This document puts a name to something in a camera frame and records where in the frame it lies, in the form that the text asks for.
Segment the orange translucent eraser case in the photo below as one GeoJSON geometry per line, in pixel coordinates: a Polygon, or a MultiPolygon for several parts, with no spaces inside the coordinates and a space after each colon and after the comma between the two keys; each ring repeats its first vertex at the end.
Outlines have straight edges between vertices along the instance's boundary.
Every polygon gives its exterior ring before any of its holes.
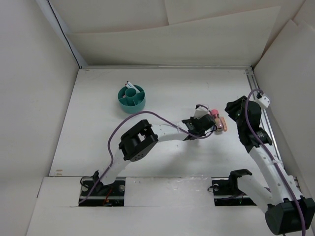
{"type": "Polygon", "coordinates": [[[223,131],[226,132],[227,131],[227,124],[225,122],[224,117],[220,117],[221,123],[222,123],[222,127],[223,127],[223,131]]]}

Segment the pink capped pencil tube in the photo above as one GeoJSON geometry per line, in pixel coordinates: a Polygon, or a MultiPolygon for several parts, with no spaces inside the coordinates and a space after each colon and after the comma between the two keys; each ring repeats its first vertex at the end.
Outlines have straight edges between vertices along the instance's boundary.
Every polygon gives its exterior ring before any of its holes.
{"type": "Polygon", "coordinates": [[[214,121],[216,123],[216,127],[217,127],[216,132],[223,131],[223,123],[221,121],[221,118],[220,118],[218,110],[212,109],[211,110],[211,114],[212,114],[212,117],[214,118],[214,121]]]}

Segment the blue capped white marker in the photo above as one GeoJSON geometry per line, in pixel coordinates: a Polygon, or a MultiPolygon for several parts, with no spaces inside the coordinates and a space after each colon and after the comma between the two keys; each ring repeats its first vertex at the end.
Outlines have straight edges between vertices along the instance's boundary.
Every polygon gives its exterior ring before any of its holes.
{"type": "Polygon", "coordinates": [[[140,92],[140,90],[136,86],[134,86],[131,82],[127,81],[126,84],[129,84],[130,86],[133,86],[134,90],[136,91],[136,93],[140,92]]]}

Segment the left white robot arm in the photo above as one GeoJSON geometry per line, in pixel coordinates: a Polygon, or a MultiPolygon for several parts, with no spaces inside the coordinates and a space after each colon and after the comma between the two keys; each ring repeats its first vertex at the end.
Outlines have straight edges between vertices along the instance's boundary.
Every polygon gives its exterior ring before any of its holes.
{"type": "Polygon", "coordinates": [[[122,125],[135,115],[122,121],[110,135],[107,143],[111,158],[110,163],[104,168],[101,175],[98,171],[93,175],[93,190],[97,194],[106,194],[109,191],[109,185],[115,181],[119,173],[131,162],[143,159],[157,143],[206,139],[217,129],[210,114],[171,123],[155,113],[149,113],[164,121],[165,124],[151,124],[146,119],[139,121],[121,136],[116,152],[111,150],[111,141],[114,135],[122,125]]]}

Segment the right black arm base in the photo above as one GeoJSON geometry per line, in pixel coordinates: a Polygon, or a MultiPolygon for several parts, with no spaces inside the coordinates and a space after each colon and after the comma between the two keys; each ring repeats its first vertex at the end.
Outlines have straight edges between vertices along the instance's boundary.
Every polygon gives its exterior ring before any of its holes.
{"type": "Polygon", "coordinates": [[[216,207],[256,206],[253,200],[239,190],[237,180],[242,176],[252,176],[247,169],[234,170],[228,177],[211,177],[211,186],[207,189],[214,196],[216,207]]]}

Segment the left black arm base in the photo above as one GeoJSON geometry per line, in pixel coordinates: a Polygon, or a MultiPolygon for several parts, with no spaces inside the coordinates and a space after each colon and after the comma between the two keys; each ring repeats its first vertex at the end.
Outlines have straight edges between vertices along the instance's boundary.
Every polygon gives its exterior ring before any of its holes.
{"type": "Polygon", "coordinates": [[[123,207],[125,203],[125,177],[118,177],[109,185],[103,185],[102,182],[99,182],[90,196],[87,197],[98,177],[99,171],[96,171],[92,176],[83,176],[80,179],[81,192],[78,206],[123,207]]]}

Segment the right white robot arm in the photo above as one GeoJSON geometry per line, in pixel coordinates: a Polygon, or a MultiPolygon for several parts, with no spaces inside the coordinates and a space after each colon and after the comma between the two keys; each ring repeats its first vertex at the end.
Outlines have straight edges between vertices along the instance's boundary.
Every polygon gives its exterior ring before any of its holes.
{"type": "Polygon", "coordinates": [[[289,176],[281,160],[273,150],[268,133],[260,126],[262,110],[269,99],[262,97],[250,101],[246,96],[228,102],[225,111],[236,122],[239,140],[260,169],[267,187],[262,186],[247,169],[230,173],[227,187],[230,192],[241,191],[264,213],[266,224],[274,235],[301,231],[310,228],[315,215],[315,202],[305,198],[289,176]]]}

